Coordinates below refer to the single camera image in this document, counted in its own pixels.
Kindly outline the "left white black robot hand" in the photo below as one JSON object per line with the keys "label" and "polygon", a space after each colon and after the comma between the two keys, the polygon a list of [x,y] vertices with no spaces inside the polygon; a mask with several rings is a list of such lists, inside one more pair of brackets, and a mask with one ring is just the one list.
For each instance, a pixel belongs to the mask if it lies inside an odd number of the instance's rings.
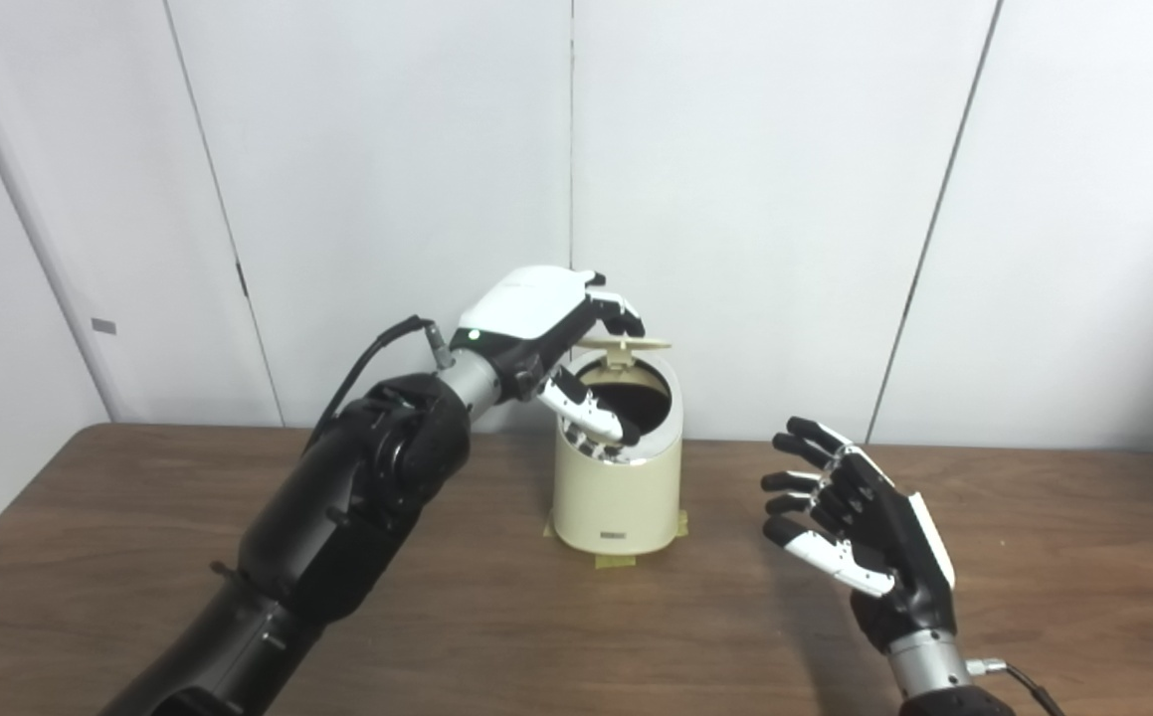
{"label": "left white black robot hand", "polygon": [[538,400],[593,440],[634,446],[640,428],[605,408],[563,359],[602,323],[609,334],[643,338],[636,309],[593,270],[517,267],[467,309],[449,367],[436,376],[475,421],[490,405]]}

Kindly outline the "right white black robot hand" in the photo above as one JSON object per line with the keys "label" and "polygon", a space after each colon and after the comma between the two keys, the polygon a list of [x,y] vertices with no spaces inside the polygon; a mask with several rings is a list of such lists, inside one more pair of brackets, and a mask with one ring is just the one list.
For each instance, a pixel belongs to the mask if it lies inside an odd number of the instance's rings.
{"label": "right white black robot hand", "polygon": [[853,440],[791,417],[773,449],[812,472],[761,478],[762,532],[781,552],[850,588],[851,612],[879,651],[918,631],[958,634],[952,559],[921,493],[904,493]]}

